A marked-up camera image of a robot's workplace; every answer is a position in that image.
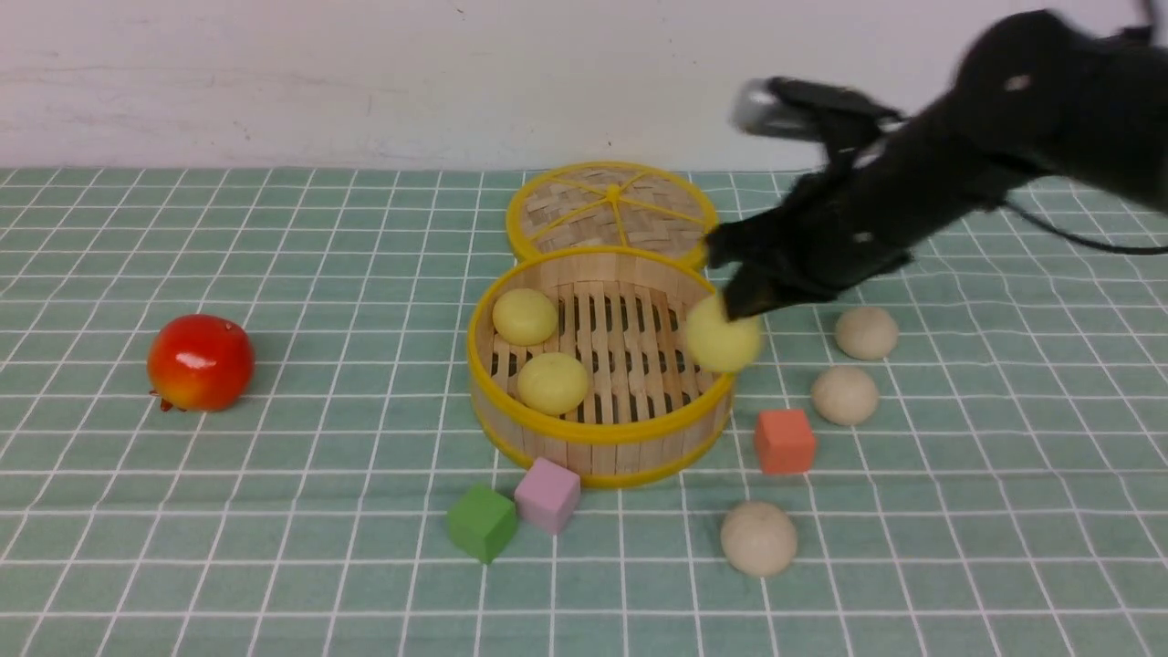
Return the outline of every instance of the beige dough ball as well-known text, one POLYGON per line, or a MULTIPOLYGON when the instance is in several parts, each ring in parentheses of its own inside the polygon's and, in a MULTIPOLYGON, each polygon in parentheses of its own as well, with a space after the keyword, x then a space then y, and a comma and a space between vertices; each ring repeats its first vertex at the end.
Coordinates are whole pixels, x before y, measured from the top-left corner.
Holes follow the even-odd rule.
POLYGON ((857 360, 880 360, 892 353, 901 330, 887 310, 854 307, 835 323, 835 344, 857 360))
POLYGON ((722 553, 735 569, 752 578, 781 573, 798 546, 794 524, 773 504, 744 502, 722 521, 722 553))
POLYGON ((853 427, 871 417, 880 403, 876 382, 853 365, 836 365, 815 379, 811 402, 823 420, 853 427))

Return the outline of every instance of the white wall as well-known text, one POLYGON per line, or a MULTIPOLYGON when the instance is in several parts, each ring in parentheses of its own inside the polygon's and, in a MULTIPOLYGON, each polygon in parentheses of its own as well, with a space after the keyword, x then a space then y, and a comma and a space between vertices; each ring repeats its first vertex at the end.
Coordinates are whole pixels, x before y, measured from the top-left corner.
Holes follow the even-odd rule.
POLYGON ((913 110, 994 19, 1133 0, 0 0, 0 166, 791 168, 749 77, 913 110))

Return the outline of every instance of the pink cube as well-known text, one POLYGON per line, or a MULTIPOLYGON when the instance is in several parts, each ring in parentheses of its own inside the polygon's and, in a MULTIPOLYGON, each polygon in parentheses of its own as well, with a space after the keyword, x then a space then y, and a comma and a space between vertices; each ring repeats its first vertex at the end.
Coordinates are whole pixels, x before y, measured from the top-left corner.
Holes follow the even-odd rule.
POLYGON ((543 457, 535 459, 515 489, 519 517, 551 535, 563 531, 579 500, 579 475, 543 457))

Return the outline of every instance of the yellow rim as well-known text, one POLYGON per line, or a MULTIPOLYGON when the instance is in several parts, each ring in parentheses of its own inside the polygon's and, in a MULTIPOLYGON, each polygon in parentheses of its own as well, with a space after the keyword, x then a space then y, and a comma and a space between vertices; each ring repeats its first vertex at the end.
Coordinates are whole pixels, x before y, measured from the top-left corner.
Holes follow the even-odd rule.
POLYGON ((471 368, 471 376, 474 378, 474 381, 479 385, 482 393, 488 400, 491 400, 491 403, 506 413, 508 417, 534 431, 548 436, 555 436, 556 438, 566 442, 591 445, 612 445, 652 441, 666 434, 684 429, 705 414, 710 413, 722 397, 730 394, 734 389, 734 374, 719 374, 714 381, 714 386, 711 386, 705 394, 698 395, 697 399, 677 410, 652 420, 644 420, 627 424, 583 424, 579 422, 569 422, 566 420, 544 415, 537 410, 528 408, 519 400, 508 395, 506 390, 495 385, 495 382, 491 379, 491 375, 487 373, 487 368, 482 364, 482 359, 479 358, 479 351, 474 344, 474 337, 478 334, 479 323, 489 321, 489 318, 484 319, 487 302, 494 298, 499 293, 499 290, 506 285, 508 281, 528 269, 538 267, 540 264, 551 260, 589 254, 624 254, 652 260, 677 269, 686 276, 689 276, 693 281, 697 282, 697 284, 708 290, 711 295, 716 292, 714 285, 703 278, 696 270, 686 269, 673 260, 669 260, 660 254, 642 251, 640 249, 631 249, 627 247, 576 247, 564 251, 543 254, 538 257, 522 262, 495 281, 491 288, 487 288, 487 291, 482 295, 479 304, 474 307, 474 313, 471 314, 471 323, 466 331, 466 358, 471 368))
MULTIPOLYGON (((619 160, 598 160, 598 161, 591 161, 591 162, 580 162, 580 164, 575 164, 575 165, 570 165, 570 166, 563 166, 563 167, 559 167, 559 168, 555 168, 555 170, 541 173, 540 175, 533 178, 526 185, 523 185, 522 187, 520 187, 519 191, 515 192, 515 195, 512 196, 512 201, 507 206, 507 221, 506 221, 506 223, 507 223, 507 238, 510 241, 512 250, 515 251, 515 257, 516 258, 519 258, 520 261, 528 261, 528 260, 534 260, 534 258, 541 257, 543 255, 547 255, 547 254, 543 254, 543 253, 538 251, 535 248, 535 244, 531 243, 531 238, 528 237, 527 235, 524 235, 523 234, 523 229, 521 228, 521 221, 522 221, 522 216, 523 216, 523 201, 531 194, 531 191, 535 189, 536 187, 540 187, 540 186, 547 184, 547 182, 550 182, 552 179, 556 179, 556 178, 558 178, 558 177, 561 177, 561 175, 563 175, 565 173, 570 173, 570 172, 578 171, 578 170, 582 170, 582 168, 606 167, 606 166, 607 167, 621 167, 621 168, 637 170, 638 173, 631 180, 628 180, 627 182, 625 182, 625 186, 628 186, 630 184, 633 182, 633 180, 637 180, 637 179, 639 179, 641 177, 645 177, 645 175, 648 175, 648 174, 656 175, 659 178, 663 178, 665 180, 668 180, 669 182, 672 182, 672 184, 676 185, 677 187, 680 187, 680 188, 684 189, 686 192, 688 192, 689 195, 694 198, 694 200, 697 202, 697 206, 700 208, 702 208, 702 216, 700 216, 700 217, 688 216, 688 215, 683 215, 683 214, 669 210, 668 208, 659 208, 659 207, 652 206, 649 203, 644 203, 644 202, 639 202, 639 201, 630 201, 628 199, 624 199, 625 201, 631 202, 632 205, 648 206, 648 207, 652 207, 653 209, 656 209, 656 210, 661 212, 662 214, 668 214, 668 215, 672 215, 672 216, 676 216, 679 219, 687 219, 689 221, 694 221, 696 223, 700 223, 702 226, 702 233, 703 234, 704 233, 709 233, 715 226, 717 226, 717 223, 718 223, 718 213, 717 213, 717 209, 714 207, 714 203, 710 202, 709 198, 705 196, 705 193, 702 192, 701 188, 698 188, 693 182, 686 180, 684 178, 681 178, 680 175, 676 175, 676 174, 670 173, 668 171, 655 168, 655 167, 652 167, 652 166, 645 166, 645 165, 639 165, 639 164, 634 164, 634 162, 625 162, 625 161, 619 161, 619 160)), ((570 180, 561 180, 561 182, 563 182, 565 185, 575 185, 575 186, 582 187, 584 189, 590 189, 590 191, 599 194, 600 196, 605 195, 605 193, 604 193, 603 189, 591 189, 589 186, 583 185, 583 184, 575 184, 575 182, 572 182, 570 180)), ((573 216, 575 214, 578 214, 578 213, 584 212, 586 209, 591 209, 591 208, 593 208, 593 207, 596 207, 598 205, 605 203, 605 202, 610 202, 610 201, 607 199, 602 199, 599 201, 589 203, 589 205, 584 206, 583 208, 577 208, 572 213, 569 213, 569 215, 562 216, 558 220, 556 220, 554 222, 554 224, 559 224, 564 220, 569 219, 570 216, 573 216)), ((620 226, 620 210, 618 208, 613 207, 613 212, 617 215, 617 224, 619 227, 620 226)), ((541 230, 547 230, 547 229, 549 229, 552 226, 545 226, 541 230)), ((620 233, 621 245, 623 247, 627 247, 628 245, 628 238, 625 235, 624 229, 620 229, 619 233, 620 233)), ((642 249, 637 249, 637 251, 638 253, 653 253, 653 254, 655 254, 655 251, 644 251, 642 249)), ((705 267, 705 248, 701 243, 697 243, 684 256, 682 256, 680 258, 676 258, 676 260, 667 258, 667 261, 670 262, 670 263, 681 264, 682 267, 686 267, 686 268, 689 268, 689 269, 695 269, 695 270, 696 269, 702 269, 703 267, 705 267)))
MULTIPOLYGON (((479 404, 472 402, 471 406, 474 409, 474 415, 479 419, 479 423, 482 424, 482 433, 486 434, 491 444, 495 445, 495 449, 498 449, 515 465, 519 465, 524 470, 531 468, 535 459, 519 450, 513 449, 507 441, 500 438, 499 435, 487 426, 482 417, 482 413, 479 410, 479 404)), ((630 489, 652 484, 653 482, 659 482, 666 477, 676 475, 694 463, 697 463, 698 459, 710 451, 714 443, 718 442, 718 437, 722 436, 722 433, 725 430, 729 421, 730 413, 726 413, 726 416, 722 419, 722 422, 714 428, 714 431, 711 431, 710 435, 701 442, 701 444, 694 448, 694 451, 687 454, 677 461, 633 475, 580 475, 580 485, 589 489, 630 489)))

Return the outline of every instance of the black cable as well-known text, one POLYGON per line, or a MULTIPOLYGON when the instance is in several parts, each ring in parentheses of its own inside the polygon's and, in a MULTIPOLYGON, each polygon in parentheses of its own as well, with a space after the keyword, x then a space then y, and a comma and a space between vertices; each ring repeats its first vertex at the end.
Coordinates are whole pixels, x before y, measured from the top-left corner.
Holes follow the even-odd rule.
POLYGON ((1075 242, 1076 244, 1080 244, 1090 249, 1097 249, 1110 254, 1122 254, 1129 256, 1155 256, 1155 255, 1168 254, 1168 247, 1122 247, 1119 244, 1108 244, 1106 242, 1094 242, 1092 240, 1087 240, 1086 237, 1079 237, 1073 233, 1068 233, 1065 230, 1056 228, 1054 224, 1038 219, 1030 212, 1018 207, 1017 203, 1014 203, 1011 201, 1007 200, 1002 202, 1002 206, 1014 210, 1015 214, 1029 221, 1030 223, 1037 226, 1038 228, 1045 230, 1047 233, 1058 235, 1064 240, 1075 242))

